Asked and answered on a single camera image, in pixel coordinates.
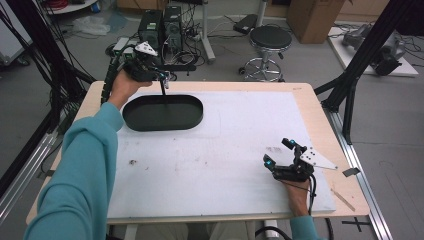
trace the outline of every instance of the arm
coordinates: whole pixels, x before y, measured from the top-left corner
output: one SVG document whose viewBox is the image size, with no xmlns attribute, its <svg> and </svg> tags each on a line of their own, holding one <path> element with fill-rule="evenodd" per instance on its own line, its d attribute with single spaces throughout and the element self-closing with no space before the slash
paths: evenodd
<svg viewBox="0 0 424 240">
<path fill-rule="evenodd" d="M 104 239 L 115 180 L 119 109 L 139 87 L 121 71 L 112 95 L 94 117 L 76 121 L 65 134 L 61 162 L 38 200 L 38 215 L 25 239 Z"/>
<path fill-rule="evenodd" d="M 294 218 L 290 219 L 293 240 L 320 239 L 307 208 L 309 180 L 305 182 L 283 181 L 283 183 L 287 189 L 289 206 L 294 215 Z"/>
</svg>

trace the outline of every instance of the hand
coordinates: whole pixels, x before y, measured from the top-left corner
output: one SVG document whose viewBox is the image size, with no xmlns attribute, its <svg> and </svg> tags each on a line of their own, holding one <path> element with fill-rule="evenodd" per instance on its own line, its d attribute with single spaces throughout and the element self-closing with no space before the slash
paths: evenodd
<svg viewBox="0 0 424 240">
<path fill-rule="evenodd" d="M 305 182 L 281 181 L 287 189 L 289 195 L 289 207 L 295 217 L 307 216 L 308 207 L 306 199 L 308 197 L 309 179 Z"/>
<path fill-rule="evenodd" d="M 118 109 L 128 101 L 140 87 L 149 87 L 152 82 L 136 82 L 124 71 L 121 70 L 115 78 L 112 86 L 112 94 L 108 102 L 115 105 Z"/>
</svg>

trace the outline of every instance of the light blue long-sleeve shirt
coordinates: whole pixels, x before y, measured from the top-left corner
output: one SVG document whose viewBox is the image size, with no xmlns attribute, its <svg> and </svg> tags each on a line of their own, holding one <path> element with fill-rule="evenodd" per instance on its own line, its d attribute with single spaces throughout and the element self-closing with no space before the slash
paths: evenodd
<svg viewBox="0 0 424 240">
<path fill-rule="evenodd" d="M 38 215 L 24 239 L 103 240 L 115 180 L 119 110 L 104 103 L 93 117 L 76 121 L 65 134 L 62 159 L 38 199 Z M 293 239 L 318 239 L 310 216 L 290 222 Z"/>
</svg>

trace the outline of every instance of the black oval tray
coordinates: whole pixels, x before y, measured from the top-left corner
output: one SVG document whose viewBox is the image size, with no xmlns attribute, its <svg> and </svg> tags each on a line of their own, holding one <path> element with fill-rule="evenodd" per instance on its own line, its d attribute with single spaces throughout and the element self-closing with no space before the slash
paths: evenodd
<svg viewBox="0 0 424 240">
<path fill-rule="evenodd" d="M 203 104 L 190 95 L 146 95 L 127 103 L 122 116 L 135 131 L 185 130 L 202 121 Z"/>
</svg>

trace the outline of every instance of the table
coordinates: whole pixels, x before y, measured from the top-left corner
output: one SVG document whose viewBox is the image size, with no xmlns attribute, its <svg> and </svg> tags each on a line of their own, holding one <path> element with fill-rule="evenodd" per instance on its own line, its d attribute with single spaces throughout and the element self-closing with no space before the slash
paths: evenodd
<svg viewBox="0 0 424 240">
<path fill-rule="evenodd" d="M 95 82 L 91 85 L 87 96 L 76 116 L 80 119 L 94 115 L 100 107 L 100 95 L 103 82 Z M 260 83 L 260 82 L 171 82 L 169 93 L 186 91 L 261 91 L 261 92 L 290 92 L 293 94 L 300 114 L 304 120 L 306 130 L 316 150 L 326 156 L 338 166 L 338 170 L 323 170 L 325 178 L 331 188 L 336 210 L 314 214 L 314 217 L 336 216 L 364 216 L 368 215 L 369 207 L 365 197 L 354 176 L 345 177 L 342 171 L 349 168 L 346 158 L 337 142 L 333 130 L 317 100 L 312 87 L 306 83 Z M 160 92 L 160 86 L 156 82 L 150 88 L 141 88 L 139 92 Z M 60 155 L 56 157 L 52 170 L 56 169 L 60 162 Z M 31 208 L 27 222 L 36 215 L 36 204 Z M 288 218 L 289 214 L 254 214 L 240 216 L 195 216 L 195 217 L 168 217 L 168 218 L 134 218 L 134 219 L 109 219 L 109 224 L 138 224 L 159 222 L 212 222 L 223 220 L 265 220 Z"/>
</svg>

